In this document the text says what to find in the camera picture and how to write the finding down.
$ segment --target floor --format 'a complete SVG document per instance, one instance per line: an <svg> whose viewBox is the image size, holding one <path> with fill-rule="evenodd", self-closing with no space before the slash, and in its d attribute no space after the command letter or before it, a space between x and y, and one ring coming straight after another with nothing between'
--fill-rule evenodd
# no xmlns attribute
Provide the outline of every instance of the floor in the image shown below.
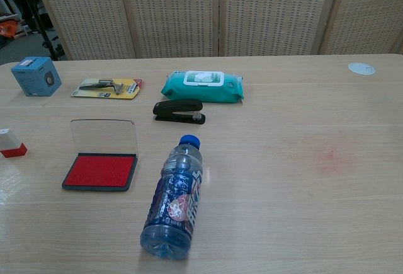
<svg viewBox="0 0 403 274"><path fill-rule="evenodd" d="M56 31L47 31L49 39L56 36ZM49 50L42 47L43 38L39 33L32 33L25 37L20 37L9 42L0 49L0 65L10 62L19 62L30 55L48 57ZM54 47L59 44L59 40L52 41Z"/></svg>

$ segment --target green wet wipes pack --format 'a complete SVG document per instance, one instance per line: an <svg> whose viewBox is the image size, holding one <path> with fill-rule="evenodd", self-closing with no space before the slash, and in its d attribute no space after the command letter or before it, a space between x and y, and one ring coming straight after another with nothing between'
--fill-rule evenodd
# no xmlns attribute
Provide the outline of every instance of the green wet wipes pack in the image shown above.
<svg viewBox="0 0 403 274"><path fill-rule="evenodd" d="M242 77L221 71L173 71L161 93L171 100L237 103L244 98Z"/></svg>

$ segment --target blue bottle cap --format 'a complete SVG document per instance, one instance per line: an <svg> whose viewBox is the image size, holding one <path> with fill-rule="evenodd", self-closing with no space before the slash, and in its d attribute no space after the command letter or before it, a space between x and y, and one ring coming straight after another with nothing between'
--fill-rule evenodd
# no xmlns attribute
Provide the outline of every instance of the blue bottle cap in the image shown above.
<svg viewBox="0 0 403 274"><path fill-rule="evenodd" d="M197 149L200 148L200 140L191 134L186 134L182 136L181 140L179 141L179 145L181 144L189 144L192 145L193 147L196 147Z"/></svg>

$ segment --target blue box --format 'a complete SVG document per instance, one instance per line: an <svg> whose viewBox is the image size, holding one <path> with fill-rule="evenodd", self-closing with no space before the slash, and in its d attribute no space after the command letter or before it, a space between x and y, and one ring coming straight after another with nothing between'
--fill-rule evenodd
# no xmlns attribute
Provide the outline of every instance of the blue box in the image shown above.
<svg viewBox="0 0 403 274"><path fill-rule="evenodd" d="M11 72L27 96L51 96L62 84L50 57L26 57Z"/></svg>

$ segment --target black stapler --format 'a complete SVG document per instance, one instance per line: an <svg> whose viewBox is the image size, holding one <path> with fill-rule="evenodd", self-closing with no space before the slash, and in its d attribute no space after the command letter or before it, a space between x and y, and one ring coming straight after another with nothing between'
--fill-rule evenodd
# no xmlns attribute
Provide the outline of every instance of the black stapler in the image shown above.
<svg viewBox="0 0 403 274"><path fill-rule="evenodd" d="M158 102L153 114L157 121L204 124L206 116L199 111L203 108L200 100L185 99Z"/></svg>

